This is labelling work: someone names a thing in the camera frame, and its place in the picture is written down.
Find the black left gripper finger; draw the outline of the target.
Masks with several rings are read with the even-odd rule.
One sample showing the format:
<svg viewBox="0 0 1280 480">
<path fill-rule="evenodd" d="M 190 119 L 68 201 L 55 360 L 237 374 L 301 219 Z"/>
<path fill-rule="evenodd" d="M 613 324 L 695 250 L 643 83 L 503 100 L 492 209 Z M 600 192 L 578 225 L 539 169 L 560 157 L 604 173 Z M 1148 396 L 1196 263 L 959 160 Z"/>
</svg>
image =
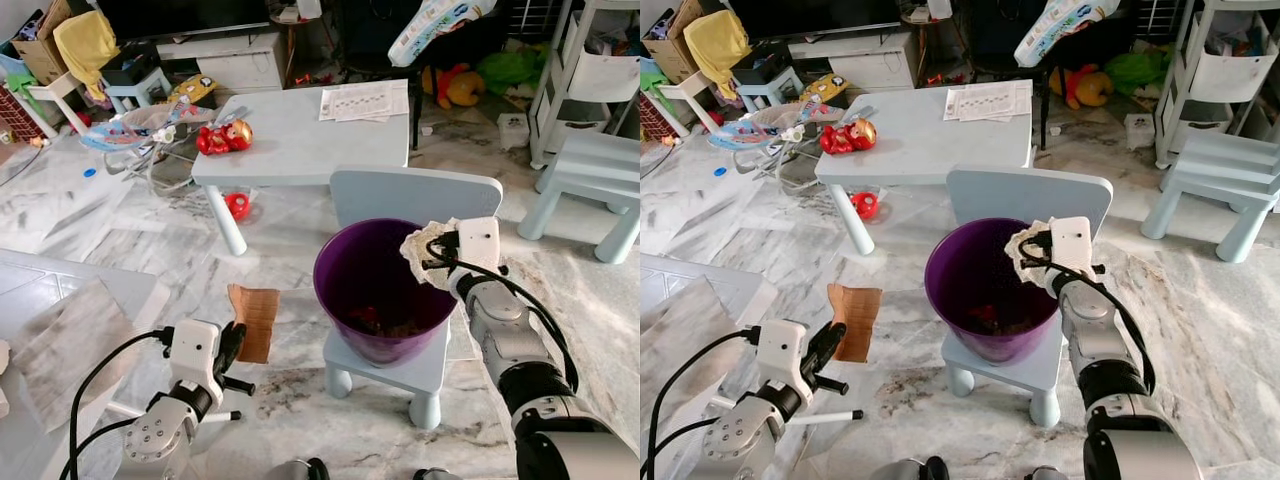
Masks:
<svg viewBox="0 0 1280 480">
<path fill-rule="evenodd" d="M 835 356 L 845 334 L 847 325 L 844 323 L 827 323 L 812 338 L 812 369 L 822 370 Z"/>
<path fill-rule="evenodd" d="M 220 370 L 228 370 L 241 353 L 247 335 L 243 323 L 228 323 L 220 334 Z"/>
</svg>

